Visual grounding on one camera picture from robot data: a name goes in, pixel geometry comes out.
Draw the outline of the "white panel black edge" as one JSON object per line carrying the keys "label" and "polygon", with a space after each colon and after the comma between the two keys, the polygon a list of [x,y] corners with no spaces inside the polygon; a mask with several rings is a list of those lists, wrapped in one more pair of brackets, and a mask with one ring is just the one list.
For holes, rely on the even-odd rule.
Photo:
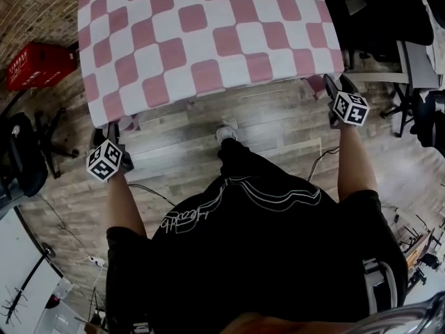
{"label": "white panel black edge", "polygon": [[0,330],[34,334],[60,274],[42,259],[15,209],[0,219]]}

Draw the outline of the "crumpled beige cloth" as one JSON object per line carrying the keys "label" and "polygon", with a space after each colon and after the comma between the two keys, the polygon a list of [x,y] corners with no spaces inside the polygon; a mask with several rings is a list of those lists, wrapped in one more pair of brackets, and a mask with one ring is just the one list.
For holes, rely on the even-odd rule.
{"label": "crumpled beige cloth", "polygon": [[445,0],[423,0],[433,30],[433,42],[427,55],[433,70],[445,77]]}

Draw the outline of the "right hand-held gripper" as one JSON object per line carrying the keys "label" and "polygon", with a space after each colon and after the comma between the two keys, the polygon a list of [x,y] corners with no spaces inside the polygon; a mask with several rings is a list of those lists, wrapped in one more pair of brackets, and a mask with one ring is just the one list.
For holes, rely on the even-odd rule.
{"label": "right hand-held gripper", "polygon": [[337,85],[331,76],[325,74],[323,82],[331,98],[329,121],[331,129],[340,128],[340,124],[361,127],[369,114],[369,105],[365,98],[359,96],[356,85],[345,75],[339,77],[341,91],[337,92]]}

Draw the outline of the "pink checkered tablecloth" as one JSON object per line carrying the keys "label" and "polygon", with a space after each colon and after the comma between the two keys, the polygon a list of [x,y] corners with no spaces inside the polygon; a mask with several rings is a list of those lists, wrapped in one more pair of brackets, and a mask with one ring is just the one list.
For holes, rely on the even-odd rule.
{"label": "pink checkered tablecloth", "polygon": [[79,56],[96,127],[192,97],[343,71],[325,0],[79,0]]}

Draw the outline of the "person's left forearm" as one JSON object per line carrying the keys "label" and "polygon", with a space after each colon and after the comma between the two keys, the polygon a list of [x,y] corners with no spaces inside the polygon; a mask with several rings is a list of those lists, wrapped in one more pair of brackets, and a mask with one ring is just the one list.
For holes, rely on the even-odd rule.
{"label": "person's left forearm", "polygon": [[147,236],[136,202],[122,170],[119,170],[108,180],[106,223],[109,228],[126,228],[142,237]]}

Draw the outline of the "red box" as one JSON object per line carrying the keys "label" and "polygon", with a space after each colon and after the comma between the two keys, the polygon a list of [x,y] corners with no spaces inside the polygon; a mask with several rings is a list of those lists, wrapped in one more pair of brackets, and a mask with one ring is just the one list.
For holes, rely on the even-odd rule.
{"label": "red box", "polygon": [[76,70],[74,53],[66,47],[30,42],[6,68],[9,91],[55,86]]}

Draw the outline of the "person's right forearm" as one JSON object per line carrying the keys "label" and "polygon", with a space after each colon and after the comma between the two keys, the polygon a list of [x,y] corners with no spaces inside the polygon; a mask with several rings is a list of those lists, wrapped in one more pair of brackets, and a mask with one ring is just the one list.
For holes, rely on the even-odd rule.
{"label": "person's right forearm", "polygon": [[378,191],[371,160],[354,125],[341,123],[337,190],[340,200],[358,191]]}

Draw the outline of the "person's black printed t-shirt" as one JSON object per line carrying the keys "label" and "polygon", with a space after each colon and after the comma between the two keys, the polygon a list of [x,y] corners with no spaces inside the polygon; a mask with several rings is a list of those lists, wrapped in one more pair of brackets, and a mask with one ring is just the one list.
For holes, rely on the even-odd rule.
{"label": "person's black printed t-shirt", "polygon": [[219,334],[239,315],[355,323],[370,314],[364,264],[407,263],[376,192],[336,202],[291,175],[221,177],[166,214],[152,238],[110,228],[110,334]]}

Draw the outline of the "person's white shoe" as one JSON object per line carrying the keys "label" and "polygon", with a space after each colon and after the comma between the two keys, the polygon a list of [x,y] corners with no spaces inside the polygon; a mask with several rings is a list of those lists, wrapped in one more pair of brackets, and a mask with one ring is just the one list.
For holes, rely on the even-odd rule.
{"label": "person's white shoe", "polygon": [[222,125],[216,130],[216,140],[221,144],[224,140],[232,139],[237,141],[238,136],[236,135],[235,129],[229,125]]}

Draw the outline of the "person's black trousers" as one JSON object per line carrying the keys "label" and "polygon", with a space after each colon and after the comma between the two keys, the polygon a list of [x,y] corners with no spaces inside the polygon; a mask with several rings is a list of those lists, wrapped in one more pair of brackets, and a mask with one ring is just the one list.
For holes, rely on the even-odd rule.
{"label": "person's black trousers", "polygon": [[286,175],[281,168],[233,138],[222,141],[218,158],[222,161],[223,177]]}

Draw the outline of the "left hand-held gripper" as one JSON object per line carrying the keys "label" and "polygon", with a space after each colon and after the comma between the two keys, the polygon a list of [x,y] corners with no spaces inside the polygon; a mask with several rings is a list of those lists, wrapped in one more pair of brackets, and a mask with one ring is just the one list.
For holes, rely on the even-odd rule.
{"label": "left hand-held gripper", "polygon": [[127,173],[134,169],[125,145],[119,144],[120,129],[117,122],[108,123],[106,140],[103,129],[94,128],[90,138],[93,150],[86,159],[86,170],[96,180],[107,182],[119,170]]}

